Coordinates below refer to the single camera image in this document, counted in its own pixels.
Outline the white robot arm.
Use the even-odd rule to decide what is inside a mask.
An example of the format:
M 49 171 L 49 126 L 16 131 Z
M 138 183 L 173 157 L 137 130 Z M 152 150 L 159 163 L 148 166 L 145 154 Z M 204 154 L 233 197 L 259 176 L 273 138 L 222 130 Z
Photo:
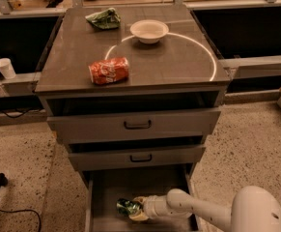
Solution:
M 178 188 L 134 201 L 137 206 L 128 216 L 136 221 L 195 215 L 223 232 L 281 232 L 280 204 L 270 192 L 256 186 L 240 189 L 231 208 L 197 199 Z

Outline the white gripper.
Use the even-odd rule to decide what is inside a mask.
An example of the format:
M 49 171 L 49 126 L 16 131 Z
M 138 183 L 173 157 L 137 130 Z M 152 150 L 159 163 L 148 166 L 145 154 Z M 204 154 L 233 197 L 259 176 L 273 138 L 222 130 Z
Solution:
M 189 218 L 192 213 L 183 207 L 183 200 L 176 194 L 151 195 L 133 198 L 143 204 L 143 211 L 128 217 L 133 221 L 146 221 L 156 218 Z

